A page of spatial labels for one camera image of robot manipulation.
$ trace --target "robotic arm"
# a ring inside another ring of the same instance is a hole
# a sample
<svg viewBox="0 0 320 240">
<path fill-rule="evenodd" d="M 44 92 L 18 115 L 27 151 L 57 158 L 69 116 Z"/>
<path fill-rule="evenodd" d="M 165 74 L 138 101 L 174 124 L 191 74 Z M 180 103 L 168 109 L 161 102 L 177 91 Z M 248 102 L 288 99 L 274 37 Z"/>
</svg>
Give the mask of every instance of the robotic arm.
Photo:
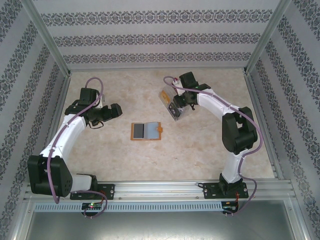
<svg viewBox="0 0 320 240">
<path fill-rule="evenodd" d="M 222 103 L 218 100 L 222 98 L 218 97 L 210 86 L 207 84 L 199 85 L 192 72 L 185 73 L 179 79 L 173 80 L 172 85 L 208 93 L 177 89 L 177 95 L 174 97 L 173 102 L 178 108 L 190 105 L 194 110 L 194 105 L 202 106 L 222 122 L 222 142 L 228 151 L 228 155 L 224 169 L 219 177 L 219 188 L 223 195 L 240 188 L 243 179 L 238 174 L 239 164 L 243 155 L 258 140 L 256 128 L 246 118 L 232 110 L 229 107 L 231 106 L 230 103 L 225 100 L 222 100 Z M 253 119 L 250 108 L 239 108 L 235 105 L 232 107 Z"/>
<path fill-rule="evenodd" d="M 76 191 L 97 190 L 98 181 L 96 176 L 71 174 L 66 163 L 78 136 L 87 125 L 89 125 L 90 128 L 98 124 L 102 124 L 103 126 L 103 122 L 117 118 L 122 114 L 121 107 L 117 103 L 111 104 L 111 108 L 109 108 L 108 106 L 102 106 L 100 99 L 98 104 L 92 106 L 68 124 L 70 119 L 94 103 L 98 95 L 99 92 L 95 89 L 82 88 L 80 98 L 65 110 L 63 123 L 49 145 L 40 155 L 32 155 L 28 159 L 27 167 L 30 186 L 34 194 L 52 195 L 48 180 L 47 160 L 56 138 L 58 138 L 58 140 L 55 144 L 50 163 L 52 182 L 56 195 L 58 197 L 66 197 L 69 193 Z M 66 125 L 66 129 L 59 136 L 62 128 Z"/>
</svg>

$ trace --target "wall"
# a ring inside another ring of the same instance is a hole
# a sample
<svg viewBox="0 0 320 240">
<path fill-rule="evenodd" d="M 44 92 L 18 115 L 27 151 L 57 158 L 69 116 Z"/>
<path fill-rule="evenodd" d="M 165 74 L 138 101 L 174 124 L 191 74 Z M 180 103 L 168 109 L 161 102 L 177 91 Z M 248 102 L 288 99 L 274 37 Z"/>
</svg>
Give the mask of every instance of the wall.
<svg viewBox="0 0 320 240">
<path fill-rule="evenodd" d="M 44 147 L 64 76 L 18 0 L 0 0 L 0 240 L 25 192 L 27 159 Z"/>
<path fill-rule="evenodd" d="M 320 239 L 320 1 L 293 0 L 251 77 L 282 172 Z"/>
<path fill-rule="evenodd" d="M 35 0 L 71 70 L 245 67 L 279 0 Z"/>
</svg>

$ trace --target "marble floor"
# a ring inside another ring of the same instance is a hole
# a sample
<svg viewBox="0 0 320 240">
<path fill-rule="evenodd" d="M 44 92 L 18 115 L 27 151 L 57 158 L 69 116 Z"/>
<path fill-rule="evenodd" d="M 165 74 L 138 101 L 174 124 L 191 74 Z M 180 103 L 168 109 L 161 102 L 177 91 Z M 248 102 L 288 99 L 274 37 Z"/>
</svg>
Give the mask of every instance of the marble floor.
<svg viewBox="0 0 320 240">
<path fill-rule="evenodd" d="M 208 84 L 230 103 L 253 110 L 241 69 L 74 72 L 64 109 L 79 98 L 89 78 L 99 77 L 104 84 L 104 105 L 118 103 L 123 114 L 105 122 L 103 128 L 86 127 L 67 160 L 70 172 L 94 174 L 99 181 L 218 179 L 227 153 L 221 122 L 200 106 L 175 122 L 158 97 L 165 86 L 164 76 L 179 77 L 189 71 L 199 84 Z M 89 87 L 101 88 L 98 81 Z M 161 122 L 162 139 L 131 141 L 131 123 L 137 122 Z M 274 177 L 264 147 L 247 157 L 242 173 L 252 178 Z"/>
</svg>

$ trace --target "purple cable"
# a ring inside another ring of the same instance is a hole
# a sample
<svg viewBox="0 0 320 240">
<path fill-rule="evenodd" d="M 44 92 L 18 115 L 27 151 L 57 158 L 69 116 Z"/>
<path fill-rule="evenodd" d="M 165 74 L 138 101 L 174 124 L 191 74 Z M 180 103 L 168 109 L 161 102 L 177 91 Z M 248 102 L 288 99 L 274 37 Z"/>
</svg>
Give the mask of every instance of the purple cable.
<svg viewBox="0 0 320 240">
<path fill-rule="evenodd" d="M 86 215 L 86 212 L 87 212 L 87 210 L 88 210 L 89 208 L 86 208 L 86 209 L 84 210 L 84 212 L 83 212 L 83 215 L 84 215 L 85 218 L 89 217 L 90 219 L 94 219 L 94 218 L 100 216 L 100 215 L 107 209 L 108 200 L 107 200 L 106 195 L 104 195 L 103 193 L 98 192 L 98 191 L 90 191 L 90 190 L 88 190 L 88 191 L 77 191 L 77 193 L 99 194 L 100 196 L 102 196 L 102 197 L 105 199 L 104 208 L 103 208 L 100 212 L 98 212 L 96 215 L 94 215 L 94 216 L 87 216 L 87 215 Z"/>
<path fill-rule="evenodd" d="M 263 136 L 262 136 L 262 132 L 261 132 L 259 126 L 258 126 L 249 116 L 247 116 L 247 115 L 244 114 L 243 112 L 240 112 L 238 109 L 232 107 L 232 105 L 229 105 L 229 104 L 228 104 L 226 101 L 224 101 L 221 97 L 219 97 L 219 96 L 217 96 L 217 95 L 214 95 L 214 94 L 212 94 L 212 93 L 206 92 L 206 91 L 201 91 L 201 90 L 196 90 L 196 89 L 189 89 L 189 88 L 183 88 L 183 87 L 174 86 L 174 85 L 172 85 L 171 83 L 168 83 L 168 82 L 166 81 L 166 79 L 172 79 L 172 80 L 174 81 L 175 78 L 172 77 L 172 76 L 165 76 L 165 77 L 163 78 L 164 83 L 167 84 L 167 85 L 169 85 L 169 86 L 172 87 L 172 88 L 180 89 L 180 90 L 184 90 L 184 91 L 188 91 L 188 92 L 195 92 L 195 93 L 206 94 L 206 95 L 212 96 L 213 98 L 217 99 L 219 102 L 221 102 L 221 103 L 222 103 L 223 105 L 225 105 L 226 107 L 230 108 L 231 110 L 235 111 L 237 114 L 239 114 L 239 115 L 241 115 L 242 117 L 244 117 L 245 119 L 247 119 L 247 120 L 255 127 L 256 131 L 258 132 L 259 137 L 260 137 L 259 146 L 258 146 L 256 149 L 254 149 L 254 150 L 252 150 L 252 151 L 249 151 L 249 152 L 243 154 L 243 156 L 242 156 L 242 158 L 241 158 L 241 160 L 240 160 L 239 166 L 238 166 L 238 174 L 239 174 L 239 176 L 242 177 L 242 178 L 245 179 L 245 180 L 250 180 L 250 181 L 252 181 L 252 182 L 254 183 L 254 190 L 253 190 L 251 196 L 250 196 L 249 199 L 246 201 L 246 203 L 243 205 L 243 207 L 242 207 L 241 209 L 239 209 L 239 210 L 238 210 L 236 213 L 234 213 L 233 215 L 236 215 L 236 214 L 240 213 L 240 212 L 248 205 L 248 203 L 251 201 L 251 199 L 254 197 L 254 195 L 255 195 L 255 193 L 256 193 L 256 191 L 257 191 L 257 187 L 258 187 L 258 184 L 257 184 L 256 180 L 254 180 L 253 178 L 245 177 L 245 176 L 241 175 L 241 166 L 242 166 L 242 164 L 243 164 L 243 162 L 244 162 L 244 158 L 245 158 L 246 156 L 250 155 L 250 154 L 254 154 L 254 153 L 256 153 L 257 151 L 259 151 L 259 150 L 261 149 L 263 143 L 264 143 L 264 138 L 263 138 Z"/>
<path fill-rule="evenodd" d="M 53 181 L 52 181 L 52 176 L 51 176 L 50 163 L 51 163 L 52 154 L 53 154 L 53 152 L 54 152 L 54 148 L 56 147 L 56 144 L 57 144 L 59 138 L 61 137 L 61 135 L 62 135 L 62 133 L 64 132 L 64 130 L 68 127 L 68 125 L 69 125 L 73 120 L 75 120 L 75 118 L 79 117 L 79 116 L 80 116 L 81 114 L 83 114 L 85 111 L 87 111 L 87 110 L 90 109 L 92 106 L 94 106 L 94 105 L 98 102 L 98 100 L 101 98 L 101 96 L 103 95 L 104 84 L 103 84 L 103 82 L 101 81 L 101 79 L 98 78 L 98 77 L 92 77 L 92 78 L 90 78 L 90 79 L 86 82 L 85 87 L 87 87 L 87 86 L 88 86 L 88 83 L 89 83 L 90 81 L 92 81 L 93 79 L 99 80 L 99 82 L 100 82 L 100 84 L 101 84 L 101 91 L 100 91 L 99 96 L 96 98 L 96 100 L 95 100 L 93 103 L 91 103 L 91 104 L 90 104 L 89 106 L 87 106 L 85 109 L 83 109 L 82 111 L 80 111 L 79 113 L 77 113 L 75 116 L 73 116 L 73 117 L 66 123 L 66 125 L 63 126 L 63 128 L 62 128 L 61 131 L 57 134 L 55 140 L 53 141 L 53 144 L 52 144 L 52 146 L 51 146 L 51 149 L 50 149 L 50 152 L 49 152 L 49 155 L 48 155 L 48 160 L 47 160 L 47 162 L 46 162 L 46 169 L 47 169 L 47 174 L 48 174 L 48 180 L 49 180 L 49 185 L 50 185 L 51 193 L 52 193 L 52 196 L 53 196 L 53 200 L 54 200 L 54 202 L 55 202 L 56 204 L 59 203 L 60 197 L 57 197 L 57 195 L 56 195 L 55 187 L 54 187 L 54 184 L 53 184 Z"/>
</svg>

